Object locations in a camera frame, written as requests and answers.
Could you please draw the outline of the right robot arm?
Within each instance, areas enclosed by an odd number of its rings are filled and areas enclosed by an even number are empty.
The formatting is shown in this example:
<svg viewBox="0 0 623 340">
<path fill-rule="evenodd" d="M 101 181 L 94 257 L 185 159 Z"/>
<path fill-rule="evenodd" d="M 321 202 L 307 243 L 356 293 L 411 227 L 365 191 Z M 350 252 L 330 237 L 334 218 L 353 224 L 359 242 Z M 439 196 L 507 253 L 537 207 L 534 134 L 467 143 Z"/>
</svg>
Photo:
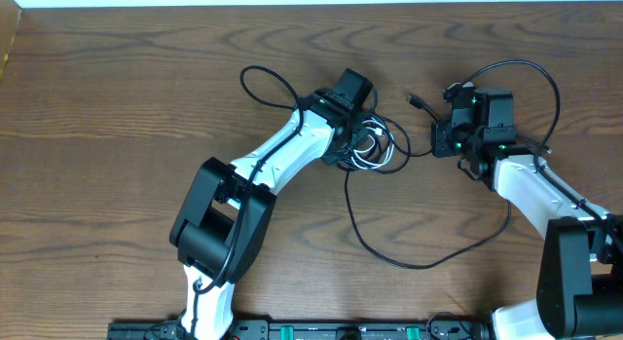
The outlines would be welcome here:
<svg viewBox="0 0 623 340">
<path fill-rule="evenodd" d="M 582 339 L 622 332 L 622 217 L 581 197 L 519 142 L 511 91 L 454 84 L 435 157 L 517 208 L 544 240 L 534 299 L 492 313 L 497 339 Z"/>
</svg>

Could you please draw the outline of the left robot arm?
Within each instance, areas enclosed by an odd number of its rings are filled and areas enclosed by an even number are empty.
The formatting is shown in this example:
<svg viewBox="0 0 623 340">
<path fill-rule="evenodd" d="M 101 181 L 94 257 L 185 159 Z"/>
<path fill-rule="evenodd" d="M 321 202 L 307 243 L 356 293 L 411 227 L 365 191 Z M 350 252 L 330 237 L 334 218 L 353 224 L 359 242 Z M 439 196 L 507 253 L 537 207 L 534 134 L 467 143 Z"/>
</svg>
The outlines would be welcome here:
<svg viewBox="0 0 623 340">
<path fill-rule="evenodd" d="M 353 156 L 367 139 L 363 104 L 375 93 L 346 69 L 335 87 L 295 96 L 286 125 L 249 154 L 201 165 L 169 233 L 188 283 L 184 338 L 226 334 L 235 285 L 259 253 L 277 194 L 314 160 L 336 166 Z"/>
</svg>

